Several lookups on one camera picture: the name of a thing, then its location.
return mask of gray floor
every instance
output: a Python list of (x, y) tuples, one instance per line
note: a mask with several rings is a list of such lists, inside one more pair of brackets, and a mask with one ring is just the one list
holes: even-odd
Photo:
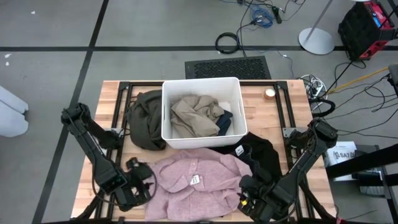
[[(88, 46), (101, 8), (102, 0), (28, 1), (0, 0), (0, 47), (76, 47)], [(381, 1), (387, 11), (391, 7)], [(283, 7), (286, 0), (274, 0)], [(299, 32), (313, 25), (326, 1), (307, 0), (297, 15), (270, 29), (244, 31), (247, 45), (298, 46)], [(336, 28), (353, 5), (351, 1), (333, 1), (320, 23), (341, 45)], [(286, 17), (297, 6), (289, 4)], [(113, 0), (109, 2), (96, 46), (201, 46), (213, 45), (222, 32), (238, 28), (245, 8), (218, 0)], [(224, 44), (233, 44), (228, 40)], [(389, 45), (398, 45), (391, 41)], [(50, 163), (58, 143), (62, 125), (62, 108), (69, 105), (86, 52), (0, 52), (0, 85), (28, 102), (29, 130), (16, 138), (0, 138), (0, 223), (30, 223), (44, 186)], [(293, 60), (294, 77), (313, 74), (330, 85), (334, 67), (347, 62), (342, 51), (317, 56), (303, 50), (281, 51)], [(249, 56), (265, 55), (271, 75), (275, 79), (292, 78), (290, 61), (271, 50), (264, 54), (250, 51)], [(339, 81), (346, 83), (392, 63), (398, 53), (382, 51), (366, 62), (367, 68), (350, 67)], [(169, 52), (94, 52), (81, 90), (79, 101), (95, 111), (103, 80), (170, 80), (185, 78), (184, 62), (208, 58), (241, 57), (241, 53), (220, 55), (216, 51)], [(386, 81), (377, 84), (385, 95), (393, 94)], [(340, 104), (360, 88), (331, 95)], [(356, 108), (376, 105), (380, 98), (362, 94), (338, 108), (333, 115)], [(377, 113), (362, 110), (355, 114), (330, 120), (344, 130), (357, 130), (385, 121), (398, 106)], [(366, 134), (397, 136), (397, 119), (383, 126), (364, 131)], [(342, 141), (357, 144), (378, 144), (381, 148), (396, 143), (393, 139), (342, 136)], [(60, 167), (44, 214), (43, 222), (68, 220), (77, 189), (84, 155), (73, 138), (68, 138)], [(398, 166), (389, 166), (389, 173)], [(358, 218), (374, 223), (391, 222), (387, 203), (358, 193), (354, 183), (331, 183), (340, 216), (349, 218), (371, 210), (376, 212)]]

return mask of wooden table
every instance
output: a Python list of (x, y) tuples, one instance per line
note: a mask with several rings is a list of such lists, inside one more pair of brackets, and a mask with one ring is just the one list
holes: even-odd
[[(305, 94), (304, 84), (301, 80), (288, 80), (289, 95), (294, 112), (295, 123), (297, 127), (307, 127), (307, 124), (312, 120), (311, 111), (308, 105), (307, 96)], [(95, 121), (103, 128), (110, 128), (116, 104), (116, 97), (118, 94), (119, 81), (104, 81), (99, 97), (98, 107), (95, 113)], [(137, 86), (133, 88), (132, 96), (136, 96), (139, 92), (160, 89), (161, 86)], [(275, 150), (279, 153), (280, 166), (282, 173), (288, 171), (287, 159), (284, 151), (284, 143), (282, 133), (280, 131), (280, 122), (277, 112), (275, 99), (265, 100), (262, 93), (266, 86), (242, 86), (242, 95), (244, 101), (244, 110), (246, 114), (246, 121), (248, 130), (257, 136), (270, 140)], [(124, 92), (123, 100), (121, 103), (120, 116), (118, 127), (121, 126), (121, 120), (124, 114), (124, 102), (126, 100), (126, 91)], [(284, 109), (284, 117), (286, 124), (289, 124), (289, 117), (286, 112), (286, 105), (283, 92), (280, 91), (282, 98), (282, 107)], [(126, 161), (131, 157), (137, 157), (140, 161), (155, 162), (160, 159), (169, 157), (175, 153), (176, 150), (167, 148), (164, 151), (152, 152), (142, 150), (135, 146), (130, 138), (125, 138), (122, 167), (126, 169)], [(91, 202), (94, 193), (91, 189), (91, 163), (86, 158), (83, 164), (83, 170), (79, 181), (78, 190), (76, 193), (75, 204), (73, 206), (72, 217), (78, 216), (86, 206)], [(319, 202), (331, 214), (335, 215), (335, 207), (333, 197), (331, 195), (328, 177), (324, 168), (322, 157), (317, 160), (315, 165), (310, 169), (307, 174), (308, 184), (311, 191), (319, 200)], [(302, 207), (303, 216), (307, 217), (307, 209), (303, 194), (300, 192), (300, 202)], [(107, 204), (103, 205), (103, 217), (106, 214)], [(118, 217), (123, 216), (126, 221), (143, 221), (144, 220), (144, 207), (135, 207), (128, 212), (121, 212), (118, 207), (114, 208), (113, 219), (117, 220)], [(243, 215), (239, 210), (225, 215), (223, 218), (215, 218), (213, 221), (226, 221), (226, 222), (244, 222), (251, 221), (251, 219)]]

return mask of white box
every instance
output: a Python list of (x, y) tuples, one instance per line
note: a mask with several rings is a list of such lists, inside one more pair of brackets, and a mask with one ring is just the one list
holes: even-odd
[[(171, 103), (187, 95), (208, 95), (233, 114), (231, 126), (225, 136), (205, 138), (181, 138), (172, 127)], [(171, 80), (162, 87), (162, 138), (174, 149), (196, 149), (199, 147), (227, 146), (237, 143), (248, 133), (244, 116), (243, 100), (239, 80), (231, 78), (201, 78)]]
[[(355, 157), (356, 146), (353, 141), (338, 141), (326, 151), (325, 167), (345, 162)], [(355, 180), (350, 175), (334, 178), (333, 181)]]

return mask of pink button-up shirt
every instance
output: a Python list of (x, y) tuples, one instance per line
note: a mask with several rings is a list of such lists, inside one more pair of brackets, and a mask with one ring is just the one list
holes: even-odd
[(247, 164), (210, 149), (188, 149), (152, 167), (158, 186), (148, 202), (145, 219), (197, 221), (236, 210), (239, 181), (252, 175)]

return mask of black metal frame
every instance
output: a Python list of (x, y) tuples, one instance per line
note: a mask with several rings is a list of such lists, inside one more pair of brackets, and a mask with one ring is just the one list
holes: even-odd
[[(113, 118), (112, 118), (112, 128), (116, 128), (116, 126), (117, 126), (119, 114), (120, 114), (120, 106), (121, 106), (121, 102), (122, 102), (122, 95), (125, 90), (127, 90), (127, 97), (126, 97), (126, 102), (124, 105), (124, 113), (126, 113), (127, 109), (130, 106), (131, 98), (132, 98), (132, 96), (131, 96), (132, 90), (135, 86), (161, 86), (162, 84), (163, 84), (163, 82), (120, 82), (119, 88), (118, 88), (118, 96), (116, 98), (116, 105), (115, 105), (114, 114), (113, 114)], [(286, 127), (285, 116), (284, 116), (281, 96), (280, 96), (280, 92), (279, 92), (279, 90), (282, 90), (284, 92), (284, 96), (285, 96), (286, 109), (287, 109), (287, 114), (289, 116), (290, 128), (296, 128), (292, 104), (290, 101), (289, 88), (287, 86), (286, 81), (240, 81), (240, 84), (241, 84), (241, 86), (271, 86), (274, 88), (275, 101), (276, 101), (278, 115), (279, 115), (280, 130), (281, 130), (282, 137), (283, 137), (284, 136), (284, 128), (288, 128), (288, 127)], [(121, 128), (126, 129), (126, 127), (127, 127), (126, 116), (123, 116)], [(123, 152), (124, 136), (122, 138), (123, 139), (122, 139), (121, 147), (116, 149), (117, 152), (116, 152), (115, 163), (117, 166), (120, 165), (122, 152)], [(106, 157), (111, 158), (112, 154), (113, 154), (112, 151), (108, 151), (106, 153)], [(286, 154), (286, 158), (287, 158), (288, 168), (290, 169), (294, 164), (292, 152), (285, 147), (285, 154)], [(306, 186), (308, 186), (307, 178), (305, 178), (303, 183)], [(109, 200), (113, 201), (114, 196), (111, 195)], [(306, 198), (305, 201), (307, 204), (309, 218), (315, 218), (313, 207), (311, 206), (309, 199)], [(94, 216), (95, 219), (101, 218), (102, 208), (103, 208), (103, 201), (99, 201), (96, 206), (96, 211), (95, 211), (95, 216)], [(105, 219), (112, 219), (113, 210), (114, 210), (114, 205), (108, 205)], [(298, 199), (298, 204), (296, 207), (296, 214), (297, 214), (298, 219), (303, 217), (299, 199)], [(120, 223), (135, 223), (135, 224), (141, 223), (141, 222), (125, 222), (123, 217), (120, 217), (120, 218), (121, 218)]]

